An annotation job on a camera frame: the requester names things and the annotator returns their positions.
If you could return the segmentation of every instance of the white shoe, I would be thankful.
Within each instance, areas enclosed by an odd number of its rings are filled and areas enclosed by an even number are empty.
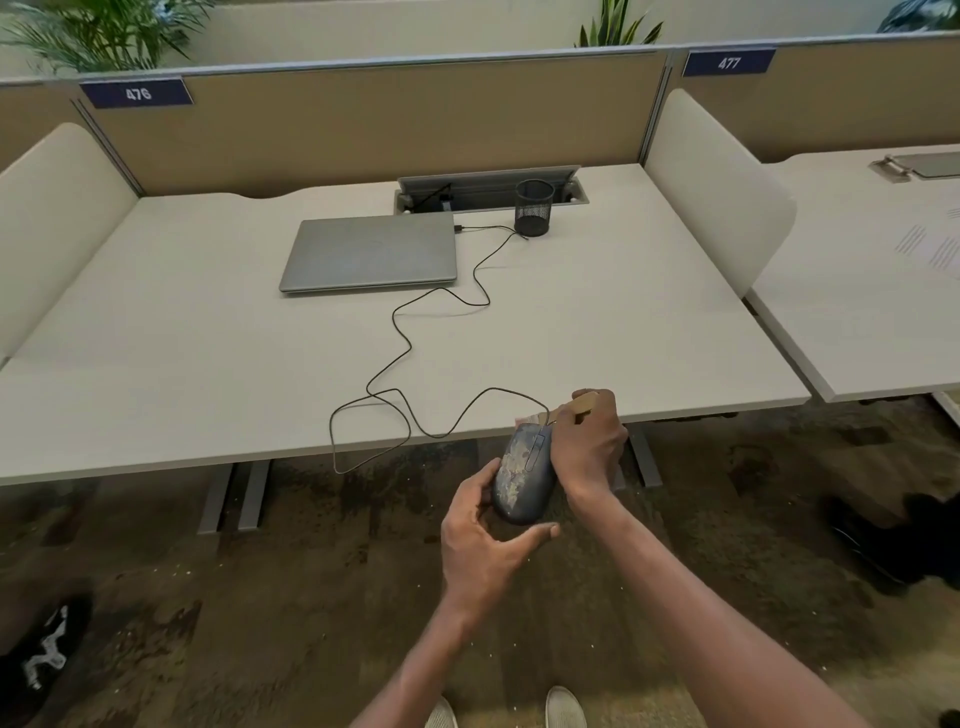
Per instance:
[[[423,728],[458,728],[457,716],[453,714],[453,708],[442,695]]]
[[[566,688],[551,688],[546,694],[546,728],[587,728],[584,709]]]

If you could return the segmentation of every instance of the hand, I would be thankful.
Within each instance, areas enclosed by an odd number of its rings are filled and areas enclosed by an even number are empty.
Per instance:
[[[627,441],[627,428],[617,417],[613,392],[579,389],[571,397],[577,399],[591,391],[597,392],[597,402],[578,425],[573,412],[561,407],[550,444],[550,461],[574,512],[610,491]]]
[[[484,491],[499,467],[500,458],[494,458],[460,484],[440,528],[446,585],[443,601],[466,621],[468,631],[500,600],[517,567],[540,544],[560,535],[556,523],[531,526],[507,542],[490,535],[481,519],[487,509]]]

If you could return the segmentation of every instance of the white paper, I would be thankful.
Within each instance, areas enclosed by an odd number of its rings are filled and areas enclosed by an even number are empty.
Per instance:
[[[943,216],[917,223],[903,234],[894,249],[927,268],[960,280],[960,207]]]

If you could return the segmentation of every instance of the laptop lid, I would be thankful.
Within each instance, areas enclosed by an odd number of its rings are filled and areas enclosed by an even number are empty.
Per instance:
[[[280,290],[304,293],[456,279],[452,213],[344,217],[300,223]]]

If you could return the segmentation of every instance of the black cable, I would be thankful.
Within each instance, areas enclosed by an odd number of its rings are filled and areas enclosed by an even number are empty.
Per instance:
[[[449,189],[451,186],[453,186],[453,182],[448,182],[448,183],[445,184],[443,187],[437,187],[437,189],[435,189],[433,192],[431,192],[429,195],[427,195],[427,196],[424,197],[422,200],[420,200],[418,203],[416,203],[413,207],[411,207],[411,208],[410,208],[410,211],[411,211],[411,212],[416,212],[418,209],[420,209],[420,206],[422,206],[422,205],[423,205],[424,203],[426,203],[428,200],[432,200],[434,197],[436,197],[437,195],[439,195],[439,194],[440,194],[441,192],[443,192],[445,189]]]
[[[371,387],[372,387],[373,383],[374,383],[381,375],[383,375],[384,373],[386,373],[387,370],[389,370],[391,367],[393,367],[400,359],[402,359],[404,356],[406,356],[408,353],[410,353],[411,351],[414,350],[413,342],[410,341],[410,339],[407,337],[407,335],[406,335],[405,333],[403,333],[403,331],[400,329],[400,327],[396,324],[396,314],[397,314],[397,312],[398,312],[401,308],[406,308],[406,307],[407,307],[408,305],[410,305],[411,303],[416,303],[416,302],[419,301],[420,299],[424,299],[424,298],[426,298],[427,296],[429,296],[431,293],[435,293],[435,292],[437,292],[437,291],[445,291],[446,293],[448,293],[448,294],[450,294],[451,296],[453,296],[453,298],[455,298],[455,299],[456,299],[457,301],[459,301],[460,303],[463,303],[463,304],[465,304],[465,305],[468,305],[468,306],[470,306],[470,307],[472,307],[472,308],[486,308],[487,306],[489,306],[489,305],[491,304],[490,294],[487,293],[487,289],[483,287],[483,283],[481,283],[480,280],[477,278],[477,269],[478,269],[481,265],[483,265],[484,263],[486,263],[488,260],[490,260],[494,255],[496,255],[497,253],[499,253],[499,252],[503,249],[503,246],[505,246],[507,243],[509,243],[509,242],[511,241],[511,239],[514,237],[514,235],[519,235],[519,236],[522,237],[524,240],[526,240],[527,238],[526,238],[525,236],[521,235],[519,232],[515,231],[513,228],[508,228],[508,227],[505,226],[505,225],[487,225],[487,226],[482,227],[482,228],[462,228],[462,230],[464,230],[464,231],[493,230],[493,229],[497,229],[497,228],[502,228],[503,230],[510,231],[510,234],[507,236],[506,240],[504,240],[502,243],[500,243],[500,245],[498,245],[498,246],[496,247],[496,249],[495,249],[492,253],[490,253],[490,254],[487,255],[483,260],[481,260],[479,263],[477,263],[476,265],[474,265],[474,266],[473,266],[473,271],[472,271],[473,282],[475,282],[475,283],[477,284],[477,286],[479,286],[480,290],[483,291],[484,298],[487,299],[486,301],[484,301],[483,303],[471,303],[471,302],[469,302],[469,301],[465,301],[464,299],[460,298],[460,296],[458,296],[457,294],[455,294],[455,293],[454,293],[453,291],[451,291],[449,288],[443,288],[443,287],[441,287],[441,286],[438,286],[437,288],[431,288],[429,291],[425,291],[424,293],[421,293],[419,296],[416,296],[414,299],[411,299],[411,300],[408,301],[407,303],[401,303],[401,304],[400,304],[399,306],[397,306],[397,307],[393,310],[393,312],[390,314],[390,321],[391,321],[391,323],[394,325],[394,329],[396,330],[396,332],[397,332],[398,334],[400,334],[400,337],[407,343],[407,348],[406,348],[406,350],[405,350],[402,354],[400,354],[399,356],[395,357],[387,366],[385,366],[383,369],[381,369],[381,370],[380,370],[379,372],[377,372],[375,375],[373,375],[372,377],[370,377],[370,380],[368,380],[368,382],[367,382],[367,386],[364,387],[364,390],[367,392],[367,395],[366,395],[365,397],[358,397],[356,400],[351,400],[351,401],[349,401],[349,402],[346,402],[345,404],[341,404],[339,407],[337,407],[335,410],[333,410],[333,412],[330,413],[330,419],[329,419],[329,421],[327,422],[327,429],[329,430],[329,433],[330,433],[330,448],[331,448],[331,450],[333,451],[333,471],[334,471],[336,474],[338,474],[338,475],[346,475],[347,473],[352,473],[352,472],[355,471],[357,468],[360,468],[361,466],[366,465],[367,463],[369,463],[370,461],[372,461],[372,460],[380,457],[381,455],[385,455],[385,454],[387,454],[388,452],[392,452],[392,451],[395,450],[395,449],[402,448],[404,445],[406,445],[406,444],[410,441],[410,438],[413,437],[413,428],[410,426],[410,420],[407,419],[407,416],[406,416],[406,414],[404,414],[403,410],[401,410],[399,407],[397,407],[393,402],[391,402],[391,401],[389,401],[389,400],[384,400],[383,397],[381,396],[381,395],[389,394],[389,393],[391,393],[391,392],[396,392],[397,394],[400,395],[400,398],[403,400],[403,403],[406,404],[406,405],[407,405],[407,409],[410,410],[410,417],[413,418],[414,424],[417,426],[417,429],[418,429],[423,435],[425,435],[426,437],[431,438],[432,440],[442,440],[444,437],[448,437],[448,436],[450,435],[450,433],[452,433],[453,430],[455,430],[455,429],[457,428],[457,425],[460,424],[460,421],[464,419],[464,416],[467,414],[467,412],[468,412],[469,409],[473,406],[473,404],[474,404],[477,400],[479,400],[481,397],[483,397],[485,394],[487,394],[488,392],[506,392],[506,393],[509,394],[509,395],[517,395],[518,397],[523,397],[523,398],[525,398],[525,399],[527,399],[527,400],[530,400],[531,402],[535,402],[536,404],[538,404],[540,407],[543,408],[543,411],[547,413],[547,419],[549,419],[550,408],[549,408],[548,406],[546,406],[546,405],[545,405],[543,402],[541,402],[540,400],[535,400],[533,397],[530,397],[529,395],[525,395],[525,394],[523,394],[522,392],[515,392],[515,391],[512,390],[512,389],[504,389],[503,387],[487,387],[487,389],[485,389],[483,392],[481,392],[480,394],[478,394],[476,397],[474,397],[472,400],[469,401],[469,403],[467,404],[467,406],[464,407],[463,411],[460,413],[460,417],[457,418],[457,421],[456,421],[455,423],[453,423],[453,426],[452,426],[447,432],[445,432],[445,433],[442,434],[442,435],[434,435],[434,434],[431,434],[431,433],[427,432],[425,429],[423,429],[423,425],[420,424],[420,421],[417,419],[417,415],[414,413],[414,408],[413,408],[412,406],[410,406],[410,401],[407,400],[407,396],[406,396],[405,394],[403,394],[403,391],[402,391],[402,390],[400,390],[400,389],[397,388],[397,387],[391,387],[390,389],[384,389],[384,390],[381,390],[381,391],[379,391],[379,392],[371,392]],[[383,449],[383,450],[381,450],[380,452],[377,452],[377,453],[371,455],[371,456],[368,457],[366,460],[364,460],[364,461],[362,461],[362,462],[357,463],[356,465],[354,465],[352,468],[349,468],[348,470],[345,470],[345,471],[339,471],[339,470],[337,470],[337,445],[336,445],[336,442],[335,442],[334,439],[333,439],[333,418],[336,417],[336,416],[337,416],[337,413],[340,412],[341,410],[347,409],[347,407],[351,407],[351,406],[353,406],[354,404],[358,404],[358,403],[360,403],[360,402],[362,402],[362,401],[366,401],[366,400],[378,400],[378,401],[383,402],[384,404],[389,404],[394,410],[396,410],[397,414],[399,414],[399,416],[403,418],[403,422],[405,422],[406,425],[407,425],[407,434],[406,434],[406,437],[403,438],[402,442],[397,443],[396,445],[394,445],[394,446],[392,446],[392,447],[390,447],[390,448]]]

